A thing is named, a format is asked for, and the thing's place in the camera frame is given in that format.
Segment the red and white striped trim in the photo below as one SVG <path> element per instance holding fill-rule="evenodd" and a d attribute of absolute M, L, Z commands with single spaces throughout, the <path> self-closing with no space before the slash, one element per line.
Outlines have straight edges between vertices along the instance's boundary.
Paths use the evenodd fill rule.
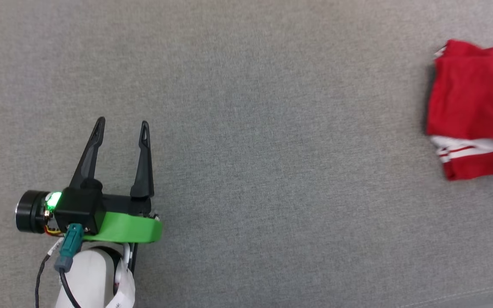
<path fill-rule="evenodd" d="M 457 139 L 445 136 L 430 136 L 431 142 L 438 147 L 437 155 L 442 163 L 454 158 L 480 155 L 493 152 L 493 139 Z"/>

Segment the green plastic part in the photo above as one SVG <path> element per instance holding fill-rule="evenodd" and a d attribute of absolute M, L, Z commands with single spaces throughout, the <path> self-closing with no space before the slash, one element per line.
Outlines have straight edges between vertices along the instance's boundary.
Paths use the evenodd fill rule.
<path fill-rule="evenodd" d="M 163 224 L 153 218 L 107 212 L 96 235 L 85 235 L 85 240 L 115 243 L 152 243 L 161 238 Z"/>

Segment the robotic arm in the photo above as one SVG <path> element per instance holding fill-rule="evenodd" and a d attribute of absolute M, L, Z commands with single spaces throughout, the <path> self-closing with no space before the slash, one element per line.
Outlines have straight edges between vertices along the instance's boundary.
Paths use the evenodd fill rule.
<path fill-rule="evenodd" d="M 140 158 L 129 196 L 102 193 L 102 183 L 94 179 L 104 125 L 105 119 L 100 117 L 69 187 L 55 192 L 26 191 L 16 206 L 18 230 L 58 239 L 39 269 L 36 307 L 45 263 L 60 248 L 54 266 L 62 282 L 56 308 L 132 308 L 138 244 L 161 237 L 162 224 L 156 214 L 150 214 L 154 192 L 147 122 L 142 122 L 140 130 Z M 123 253 L 108 246 L 78 252 L 83 241 L 120 243 Z"/>

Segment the gray fabric surface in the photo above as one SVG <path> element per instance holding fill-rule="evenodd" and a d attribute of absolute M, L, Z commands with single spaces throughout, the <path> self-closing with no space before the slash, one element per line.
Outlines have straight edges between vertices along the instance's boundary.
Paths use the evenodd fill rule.
<path fill-rule="evenodd" d="M 493 45 L 493 2 L 0 0 L 0 307 L 33 306 L 52 242 L 16 202 L 68 184 L 100 115 L 108 193 L 151 126 L 139 308 L 493 302 L 493 177 L 447 182 L 423 135 L 449 38 Z"/>

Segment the thin black wire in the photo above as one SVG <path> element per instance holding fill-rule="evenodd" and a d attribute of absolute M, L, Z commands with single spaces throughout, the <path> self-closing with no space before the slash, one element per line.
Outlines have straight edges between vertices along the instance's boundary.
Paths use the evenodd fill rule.
<path fill-rule="evenodd" d="M 36 308 L 39 308 L 39 285 L 41 284 L 41 274 L 43 273 L 43 270 L 45 269 L 45 263 L 47 263 L 47 260 L 49 260 L 49 255 L 46 255 L 43 258 L 43 261 L 41 261 L 41 266 L 39 267 L 39 271 L 37 272 L 37 279 L 36 279 Z"/>
<path fill-rule="evenodd" d="M 81 308 L 81 306 L 79 306 L 77 300 L 75 300 L 75 297 L 72 294 L 72 291 L 70 290 L 70 286 L 68 285 L 68 281 L 66 279 L 66 273 L 64 272 L 64 269 L 60 269 L 59 273 L 60 273 L 60 280 L 62 281 L 62 287 L 64 288 L 64 291 L 66 292 L 66 295 L 68 296 L 68 299 L 70 300 L 70 302 L 72 302 L 72 305 L 75 308 Z"/>

